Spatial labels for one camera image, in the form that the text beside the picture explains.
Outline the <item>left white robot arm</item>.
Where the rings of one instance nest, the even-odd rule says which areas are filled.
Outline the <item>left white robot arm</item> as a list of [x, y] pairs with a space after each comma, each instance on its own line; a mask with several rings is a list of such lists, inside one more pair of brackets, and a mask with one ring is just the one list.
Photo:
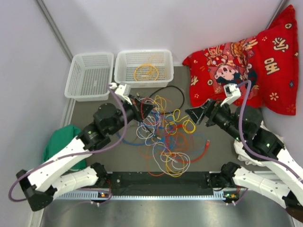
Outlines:
[[131, 96], [127, 101], [118, 100], [102, 104], [87, 125], [69, 144], [37, 169], [17, 173], [19, 185], [32, 211], [39, 211], [61, 195], [74, 190], [106, 185], [108, 176], [104, 166], [94, 163], [82, 170], [68, 173], [78, 162], [97, 152], [109, 150], [110, 136], [126, 129], [129, 122], [143, 121], [154, 109], [153, 104]]

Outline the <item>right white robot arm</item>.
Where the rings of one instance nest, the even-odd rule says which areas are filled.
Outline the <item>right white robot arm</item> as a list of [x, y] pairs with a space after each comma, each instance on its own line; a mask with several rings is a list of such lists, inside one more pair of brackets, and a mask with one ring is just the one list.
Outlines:
[[207, 127], [217, 125], [234, 138], [236, 153], [250, 164], [271, 170], [281, 182], [261, 177], [229, 162], [221, 168], [221, 182], [253, 190], [280, 205], [294, 219], [303, 220], [303, 168], [293, 159], [282, 139], [269, 131], [262, 114], [251, 106], [231, 111], [228, 104], [208, 99], [185, 112], [195, 125], [207, 118]]

